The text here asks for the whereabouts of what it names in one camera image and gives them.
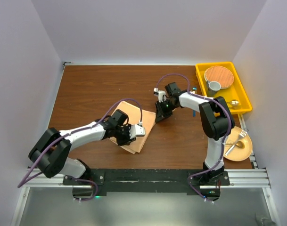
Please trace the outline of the peach satin napkin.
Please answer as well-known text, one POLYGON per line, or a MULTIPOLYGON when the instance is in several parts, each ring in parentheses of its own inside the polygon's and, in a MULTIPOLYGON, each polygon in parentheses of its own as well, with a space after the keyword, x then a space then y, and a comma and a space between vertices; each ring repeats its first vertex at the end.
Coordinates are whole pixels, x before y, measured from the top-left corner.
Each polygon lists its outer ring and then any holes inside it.
POLYGON ((131 138, 136 138, 136 140, 129 145, 123 145, 121 148, 132 154, 140 153, 155 125, 156 113, 146 110, 140 111, 139 107, 129 104, 126 101, 122 101, 116 110, 121 110, 129 116, 129 124, 131 124, 129 134, 131 138))

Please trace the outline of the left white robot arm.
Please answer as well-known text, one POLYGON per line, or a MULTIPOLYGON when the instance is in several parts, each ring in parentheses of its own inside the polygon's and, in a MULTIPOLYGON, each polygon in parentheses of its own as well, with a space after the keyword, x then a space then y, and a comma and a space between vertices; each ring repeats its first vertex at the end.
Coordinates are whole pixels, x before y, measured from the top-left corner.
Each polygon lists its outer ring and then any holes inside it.
POLYGON ((145 135, 141 123, 130 124, 128 115, 116 110, 112 115, 71 130, 50 128, 44 132, 28 157, 47 178, 57 174, 73 177, 84 185, 90 180, 90 169, 81 160, 69 158, 69 153, 87 143, 115 138, 118 146, 129 145, 145 135))

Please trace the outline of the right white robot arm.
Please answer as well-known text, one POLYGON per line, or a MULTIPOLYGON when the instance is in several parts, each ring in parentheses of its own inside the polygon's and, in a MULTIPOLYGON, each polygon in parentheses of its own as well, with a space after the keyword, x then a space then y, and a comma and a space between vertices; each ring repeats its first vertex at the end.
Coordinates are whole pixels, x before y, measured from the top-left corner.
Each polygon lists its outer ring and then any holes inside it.
POLYGON ((188 90, 181 90, 177 83, 169 83, 165 91, 155 87, 153 90, 158 100, 156 120, 158 123, 170 116, 176 108, 188 108, 200 114, 202 128, 208 138, 206 159, 203 171, 189 178, 199 177, 200 182, 213 185, 224 173, 223 154, 226 140, 235 123, 223 97, 203 97, 188 90))

